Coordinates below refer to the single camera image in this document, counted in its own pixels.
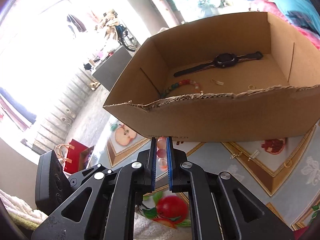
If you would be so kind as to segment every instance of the watch face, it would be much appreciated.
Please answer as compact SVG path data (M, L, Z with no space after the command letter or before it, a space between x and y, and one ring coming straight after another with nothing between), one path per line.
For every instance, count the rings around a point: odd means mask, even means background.
M230 61L232 61L233 59L234 59L234 57L233 57L232 54L230 54L230 53L224 53L224 54L220 54L220 55L217 56L217 60L218 60L219 62L222 62L222 63L224 63L224 62L230 62Z

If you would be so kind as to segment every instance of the concrete floor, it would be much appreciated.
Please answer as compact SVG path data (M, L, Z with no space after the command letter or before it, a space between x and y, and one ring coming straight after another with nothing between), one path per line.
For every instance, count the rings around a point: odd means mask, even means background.
M71 139L91 147L95 145L108 122L110 114L102 108L109 91L100 85L89 98L73 122L65 143Z

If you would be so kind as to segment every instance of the pink blanket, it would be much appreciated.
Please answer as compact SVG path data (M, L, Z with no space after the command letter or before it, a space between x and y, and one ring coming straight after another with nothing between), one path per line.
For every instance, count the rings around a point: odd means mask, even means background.
M260 11L260 12L270 12L284 21L288 22L287 18L280 12L277 5L273 2L268 2L267 0L255 0L251 4L252 11ZM306 36L313 45L316 46L317 49L320 50L320 37L319 35L313 33L312 31L302 29L300 27L294 26L299 32L301 32L304 36Z

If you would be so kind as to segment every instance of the gold ring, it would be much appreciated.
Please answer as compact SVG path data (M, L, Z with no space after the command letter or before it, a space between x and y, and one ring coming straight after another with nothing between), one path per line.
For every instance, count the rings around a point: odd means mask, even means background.
M287 159L287 160L284 162L284 166L285 166L286 168L290 168L290 167L292 166L292 160L291 160L291 159Z

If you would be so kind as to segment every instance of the silver bolt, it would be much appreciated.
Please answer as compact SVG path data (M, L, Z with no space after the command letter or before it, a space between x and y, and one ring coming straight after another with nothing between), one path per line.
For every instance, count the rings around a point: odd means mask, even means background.
M183 164L181 164L181 166L183 168L186 168L186 169L190 169L192 167L192 163L190 162L184 162Z
M97 172L93 176L95 179L103 179L104 173L103 172Z
M228 173L228 172L223 172L223 173L221 173L220 177L221 177L222 179L230 179L230 178L231 178L231 175L230 175L230 173Z
M138 169L142 166L142 164L140 162L134 162L131 164L131 167L134 169Z

